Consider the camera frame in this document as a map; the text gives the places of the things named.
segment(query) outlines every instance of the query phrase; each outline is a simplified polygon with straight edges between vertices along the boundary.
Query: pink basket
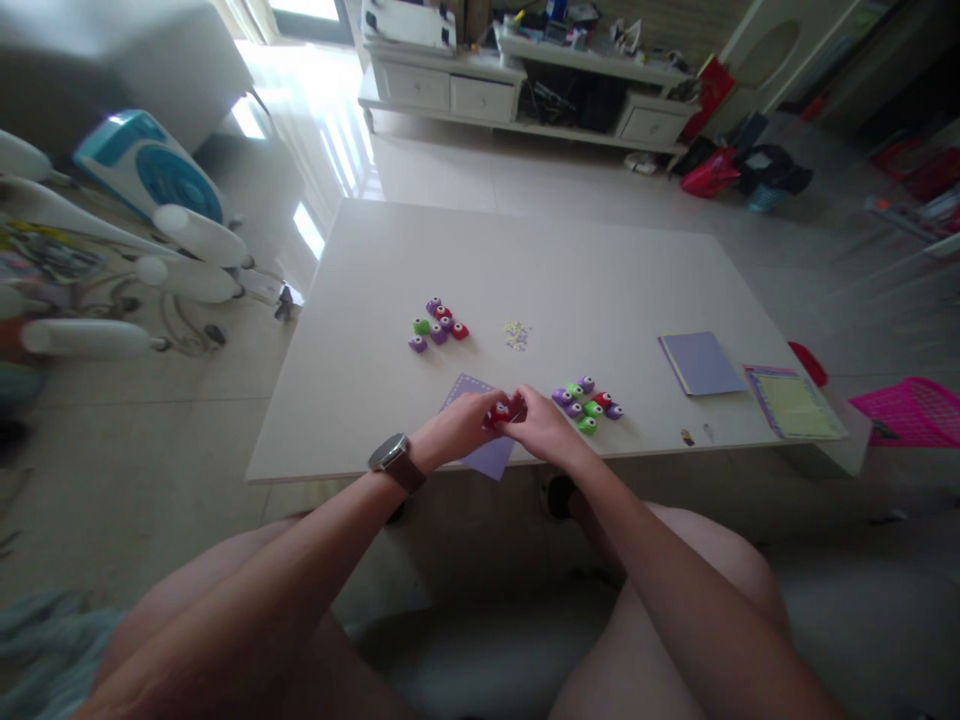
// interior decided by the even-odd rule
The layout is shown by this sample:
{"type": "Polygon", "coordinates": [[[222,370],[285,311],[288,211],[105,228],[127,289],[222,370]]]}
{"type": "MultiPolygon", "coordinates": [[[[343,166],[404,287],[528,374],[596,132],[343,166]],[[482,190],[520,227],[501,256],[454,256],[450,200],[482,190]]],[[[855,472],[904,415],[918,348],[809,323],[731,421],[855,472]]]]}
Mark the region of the pink basket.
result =
{"type": "Polygon", "coordinates": [[[873,420],[871,445],[960,447],[960,399],[935,382],[907,378],[850,404],[873,420]]]}

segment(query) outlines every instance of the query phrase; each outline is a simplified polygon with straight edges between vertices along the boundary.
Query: person's right hand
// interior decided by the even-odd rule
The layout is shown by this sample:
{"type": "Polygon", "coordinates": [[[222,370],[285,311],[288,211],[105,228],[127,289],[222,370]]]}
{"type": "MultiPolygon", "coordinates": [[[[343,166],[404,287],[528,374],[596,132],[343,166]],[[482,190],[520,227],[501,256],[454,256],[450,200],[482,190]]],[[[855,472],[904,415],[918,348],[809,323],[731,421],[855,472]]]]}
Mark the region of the person's right hand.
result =
{"type": "Polygon", "coordinates": [[[522,409],[513,422],[497,423],[497,431],[519,442],[534,457],[565,469],[578,453],[592,452],[556,404],[529,385],[517,388],[510,408],[522,409]]]}

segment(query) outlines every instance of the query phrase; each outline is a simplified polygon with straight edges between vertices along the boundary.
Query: person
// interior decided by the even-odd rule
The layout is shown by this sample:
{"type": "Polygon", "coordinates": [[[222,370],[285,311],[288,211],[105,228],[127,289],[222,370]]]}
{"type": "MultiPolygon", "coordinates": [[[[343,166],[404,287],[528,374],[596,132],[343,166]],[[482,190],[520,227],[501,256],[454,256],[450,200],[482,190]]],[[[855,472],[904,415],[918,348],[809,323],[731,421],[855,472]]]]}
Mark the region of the person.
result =
{"type": "MultiPolygon", "coordinates": [[[[793,649],[759,553],[703,517],[641,501],[531,387],[461,396],[409,437],[407,455],[429,475],[498,434],[571,478],[566,510],[626,578],[551,718],[843,716],[793,649]],[[514,419],[487,427],[498,402],[514,419]]],[[[416,717],[329,614],[407,497],[374,470],[174,572],[111,638],[78,717],[416,717]]]]}

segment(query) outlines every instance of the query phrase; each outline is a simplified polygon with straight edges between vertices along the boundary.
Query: purple paper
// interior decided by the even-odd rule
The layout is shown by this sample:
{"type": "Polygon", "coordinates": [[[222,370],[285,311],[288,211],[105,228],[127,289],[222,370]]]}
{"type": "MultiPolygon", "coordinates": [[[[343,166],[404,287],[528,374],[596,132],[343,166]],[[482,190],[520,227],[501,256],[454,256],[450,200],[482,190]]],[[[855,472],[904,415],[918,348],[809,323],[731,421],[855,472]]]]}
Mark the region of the purple paper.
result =
{"type": "MultiPolygon", "coordinates": [[[[496,390],[495,387],[480,382],[475,377],[470,377],[466,373],[460,373],[460,377],[450,389],[450,394],[443,401],[440,409],[443,410],[465,392],[490,392],[496,390]]],[[[503,471],[507,467],[507,461],[510,459],[510,453],[513,452],[513,440],[510,438],[497,438],[491,440],[486,445],[474,450],[465,458],[461,458],[467,467],[471,467],[477,472],[483,473],[489,478],[499,480],[503,477],[503,471]]]]}
{"type": "Polygon", "coordinates": [[[712,332],[660,337],[667,360],[688,395],[718,395],[746,390],[712,332]]]}

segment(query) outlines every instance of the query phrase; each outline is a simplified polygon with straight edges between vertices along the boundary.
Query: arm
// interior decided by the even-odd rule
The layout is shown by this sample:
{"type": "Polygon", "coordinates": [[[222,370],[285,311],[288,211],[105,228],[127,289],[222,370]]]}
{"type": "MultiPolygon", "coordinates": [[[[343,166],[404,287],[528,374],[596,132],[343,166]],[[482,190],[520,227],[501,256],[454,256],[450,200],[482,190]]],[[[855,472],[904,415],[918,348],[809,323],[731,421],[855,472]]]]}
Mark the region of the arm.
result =
{"type": "Polygon", "coordinates": [[[553,403],[526,385],[518,393],[525,414],[498,428],[577,484],[707,714],[842,718],[789,641],[620,482],[553,403]]]}
{"type": "MultiPolygon", "coordinates": [[[[493,439],[507,397],[467,393],[410,436],[426,475],[493,439]]],[[[94,691],[78,717],[197,714],[253,696],[313,634],[387,519],[407,498],[369,472],[264,547],[174,618],[94,691]]]]}

